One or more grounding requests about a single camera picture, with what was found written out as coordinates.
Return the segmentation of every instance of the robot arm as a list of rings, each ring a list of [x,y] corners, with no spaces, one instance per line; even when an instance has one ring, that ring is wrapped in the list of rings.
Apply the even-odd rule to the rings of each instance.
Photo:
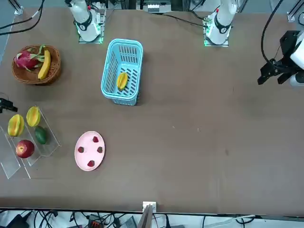
[[[79,35],[86,42],[91,42],[101,34],[100,13],[88,9],[86,0],[65,0],[76,21]]]
[[[221,0],[221,5],[211,14],[212,24],[207,38],[212,43],[220,45],[226,41],[237,9],[236,0]]]
[[[272,76],[280,75],[279,84],[290,79],[293,86],[304,86],[304,33],[287,31],[280,39],[283,58],[269,60],[261,68],[261,77],[257,80],[262,85]]]

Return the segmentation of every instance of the banana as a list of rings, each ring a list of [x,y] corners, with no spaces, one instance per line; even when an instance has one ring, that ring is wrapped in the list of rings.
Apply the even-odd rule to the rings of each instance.
[[[48,75],[49,67],[51,66],[51,54],[48,50],[44,51],[44,62],[38,73],[38,79],[43,80]]]

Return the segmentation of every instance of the tabletop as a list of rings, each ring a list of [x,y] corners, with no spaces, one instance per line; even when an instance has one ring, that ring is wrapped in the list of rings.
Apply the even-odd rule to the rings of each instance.
[[[33,12],[25,9],[18,19]],[[199,22],[190,12],[172,14]],[[9,36],[0,91],[20,109],[39,105],[62,146],[34,164],[32,180],[0,172],[0,207],[140,211],[143,201],[156,201],[160,212],[301,215],[304,90],[276,78],[257,84],[268,17],[237,14],[226,48],[204,47],[201,27],[114,10],[104,43],[96,45],[78,44],[68,8],[44,9],[34,29]],[[292,28],[286,15],[274,16],[268,58]],[[114,38],[138,40],[144,49],[136,106],[114,104],[100,90]],[[60,52],[62,73],[49,86],[13,77],[14,56],[32,44]],[[74,159],[86,131],[99,132],[106,144],[104,161],[90,172]]]

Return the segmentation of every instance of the floor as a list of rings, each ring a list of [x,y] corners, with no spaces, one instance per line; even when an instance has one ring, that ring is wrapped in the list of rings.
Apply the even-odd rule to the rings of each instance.
[[[6,226],[9,224],[9,222],[17,215],[22,214],[22,216],[25,216],[28,212],[27,211],[6,211],[2,214],[0,214],[0,226]],[[34,227],[34,218],[35,218],[36,212],[33,211],[31,215],[27,219],[27,223],[30,225],[29,228]],[[56,218],[51,217],[49,220],[49,224],[54,228],[71,228],[75,227],[75,221],[70,222],[70,216],[71,212],[59,212],[58,216]],[[126,222],[131,216],[134,217],[135,223],[138,224],[141,218],[141,215],[139,214],[126,214],[123,217],[120,218],[121,224]],[[155,219],[152,220],[151,228],[162,228],[166,226],[166,218],[163,214],[155,214],[155,218],[157,220],[157,224],[155,222]],[[83,225],[85,227],[87,225],[87,219],[81,214],[76,213],[75,219],[77,222],[77,225],[80,227],[80,225]],[[204,217],[203,216],[197,216],[197,215],[168,215],[168,219],[170,222],[170,225],[172,228],[201,228],[202,222]],[[243,226],[238,224],[235,220],[231,221],[230,223],[227,223],[225,225],[217,225],[215,226],[215,223],[224,222],[231,218],[222,218],[222,217],[210,217],[207,216],[205,218],[204,228],[210,228],[210,227],[218,227],[218,228],[242,228]],[[39,227],[40,223],[42,221],[42,217],[38,214],[36,217],[36,227]],[[269,219],[254,219],[252,222],[245,225],[246,228],[302,228],[304,226],[303,222],[298,221],[282,221],[282,220],[269,220]],[[42,227],[47,227],[46,222],[42,225]]]
[[[178,6],[180,4],[176,3],[177,0],[172,0],[173,6]],[[249,0],[246,7],[243,10],[243,13],[257,13],[257,12],[266,12],[270,13],[275,5],[277,4],[279,0]],[[20,4],[24,7],[38,7],[41,3],[40,0],[19,0]],[[220,0],[207,0],[205,5],[203,7],[199,7],[198,11],[213,11],[215,7],[218,6],[218,3]],[[284,13],[291,9],[292,5],[296,2],[296,0],[285,0],[282,4],[282,6],[279,8],[278,13]],[[45,7],[65,7],[64,0],[46,0]],[[14,10],[9,5],[7,0],[0,0],[0,21],[1,25],[10,24],[14,19]],[[301,17],[300,21],[304,23],[304,18]],[[9,28],[3,29],[1,32],[8,31]],[[0,62],[2,60],[2,56],[5,51],[5,46],[7,42],[8,36],[0,36]],[[8,211],[0,214],[0,225],[5,226],[7,225],[16,214],[21,213],[17,211]],[[73,222],[69,222],[71,212],[61,212],[59,214],[59,217],[54,220],[51,219],[50,223],[54,227],[58,228],[67,228],[72,227],[75,224]],[[131,215],[126,215],[123,217],[122,222],[126,221]],[[28,221],[30,221],[30,224],[33,224],[33,218],[34,216],[30,216]],[[165,217],[163,215],[157,215],[157,221],[158,221],[158,227],[162,227],[165,225]],[[135,221],[138,223],[140,216],[135,215],[134,216]],[[76,219],[78,221],[78,224],[86,224],[87,221],[85,217],[83,217],[80,213],[77,214]],[[169,216],[171,225],[184,225],[186,228],[200,228],[202,225],[202,216],[182,216],[182,215],[170,215]],[[221,217],[207,217],[205,221],[205,225],[224,221],[227,218],[221,218]],[[37,224],[40,224],[42,220],[42,217],[38,216],[37,218]],[[152,227],[156,228],[156,223],[153,222]],[[235,221],[229,223],[229,225],[224,225],[220,227],[230,227],[230,228],[240,228],[241,225],[236,223]],[[296,221],[280,221],[280,220],[264,220],[264,219],[255,219],[252,223],[246,224],[246,228],[300,228],[304,227],[304,223],[302,222],[296,222]]]

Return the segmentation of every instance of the blue plastic basket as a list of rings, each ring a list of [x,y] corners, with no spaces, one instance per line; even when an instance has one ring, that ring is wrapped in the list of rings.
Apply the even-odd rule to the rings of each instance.
[[[114,39],[106,53],[101,91],[116,104],[135,105],[139,92],[143,60],[143,46],[135,40]],[[128,83],[119,91],[116,81],[121,72],[128,74]]]

